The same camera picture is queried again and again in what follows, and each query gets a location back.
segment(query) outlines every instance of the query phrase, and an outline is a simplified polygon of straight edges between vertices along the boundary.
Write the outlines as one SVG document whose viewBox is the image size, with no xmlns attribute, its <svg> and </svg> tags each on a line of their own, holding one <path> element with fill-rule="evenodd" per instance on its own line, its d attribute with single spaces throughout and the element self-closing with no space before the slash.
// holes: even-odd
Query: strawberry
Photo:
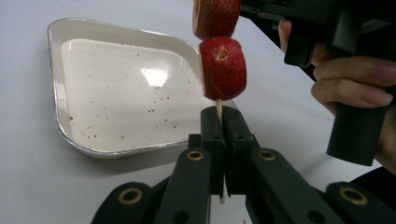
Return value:
<svg viewBox="0 0 396 224">
<path fill-rule="evenodd" d="M 203 68 L 204 96 L 231 100 L 247 86 L 247 68 L 242 47 L 228 36 L 217 36 L 199 45 Z"/>
<path fill-rule="evenodd" d="M 194 0 L 192 30 L 198 38 L 233 35 L 241 14 L 241 0 Z"/>
</svg>

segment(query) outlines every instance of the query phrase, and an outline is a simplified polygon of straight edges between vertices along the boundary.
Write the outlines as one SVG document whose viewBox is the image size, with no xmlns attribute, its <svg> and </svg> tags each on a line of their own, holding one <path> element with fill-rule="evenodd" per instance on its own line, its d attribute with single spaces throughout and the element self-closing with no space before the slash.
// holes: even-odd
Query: skewered strawberry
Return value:
<svg viewBox="0 0 396 224">
<path fill-rule="evenodd" d="M 194 0 L 192 30 L 201 40 L 233 35 L 241 0 Z"/>
<path fill-rule="evenodd" d="M 227 36 L 217 36 L 202 42 L 199 50 L 206 98 L 227 101 L 245 90 L 247 69 L 238 41 Z"/>
</svg>

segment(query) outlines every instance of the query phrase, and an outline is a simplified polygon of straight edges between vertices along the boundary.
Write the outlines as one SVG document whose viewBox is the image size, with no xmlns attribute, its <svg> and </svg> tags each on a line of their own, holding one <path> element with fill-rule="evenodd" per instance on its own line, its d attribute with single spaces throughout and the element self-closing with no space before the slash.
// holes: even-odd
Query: white tray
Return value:
<svg viewBox="0 0 396 224">
<path fill-rule="evenodd" d="M 49 26 L 49 51 L 56 124 L 93 158 L 186 147 L 214 105 L 197 50 L 169 35 L 64 19 Z"/>
</svg>

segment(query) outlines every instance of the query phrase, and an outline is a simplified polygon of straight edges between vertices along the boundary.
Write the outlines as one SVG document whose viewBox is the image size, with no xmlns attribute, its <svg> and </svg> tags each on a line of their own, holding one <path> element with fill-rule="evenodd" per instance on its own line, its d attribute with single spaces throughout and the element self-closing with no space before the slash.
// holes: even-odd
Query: white table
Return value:
<svg viewBox="0 0 396 224">
<path fill-rule="evenodd" d="M 54 123 L 47 28 L 62 18 L 102 21 L 181 38 L 197 48 L 191 0 L 2 0 L 0 2 L 0 223 L 89 223 L 115 187 L 151 186 L 172 173 L 177 151 L 91 159 Z M 377 167 L 325 154 L 332 115 L 310 94 L 312 80 L 249 20 L 233 38 L 247 60 L 247 89 L 234 102 L 262 147 L 280 151 L 312 186 L 349 181 Z M 212 202 L 212 223 L 249 223 L 244 197 Z"/>
</svg>

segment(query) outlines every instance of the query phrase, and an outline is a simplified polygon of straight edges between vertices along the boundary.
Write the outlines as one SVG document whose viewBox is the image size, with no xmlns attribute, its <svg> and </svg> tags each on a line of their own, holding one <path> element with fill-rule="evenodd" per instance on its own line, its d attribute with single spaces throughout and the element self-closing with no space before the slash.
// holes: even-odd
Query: human hand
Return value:
<svg viewBox="0 0 396 224">
<path fill-rule="evenodd" d="M 280 45 L 288 47 L 291 22 L 279 23 Z M 334 115 L 337 103 L 361 108 L 389 105 L 393 96 L 383 88 L 396 85 L 396 63 L 365 56 L 340 57 L 317 43 L 311 63 L 316 67 L 317 82 L 311 93 Z M 391 106 L 384 119 L 375 158 L 396 175 L 396 106 Z"/>
</svg>

